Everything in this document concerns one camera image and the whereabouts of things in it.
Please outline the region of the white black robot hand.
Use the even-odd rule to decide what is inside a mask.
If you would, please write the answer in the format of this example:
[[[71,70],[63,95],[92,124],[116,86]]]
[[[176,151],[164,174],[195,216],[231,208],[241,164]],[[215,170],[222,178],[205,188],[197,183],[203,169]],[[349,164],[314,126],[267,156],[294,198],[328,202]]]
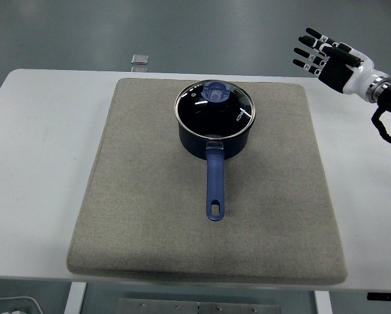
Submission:
[[[294,59],[293,64],[317,76],[336,92],[356,94],[373,103],[375,88],[388,75],[376,70],[368,56],[351,46],[309,27],[306,33],[299,37],[299,42],[313,52],[294,48],[294,52],[302,58]]]

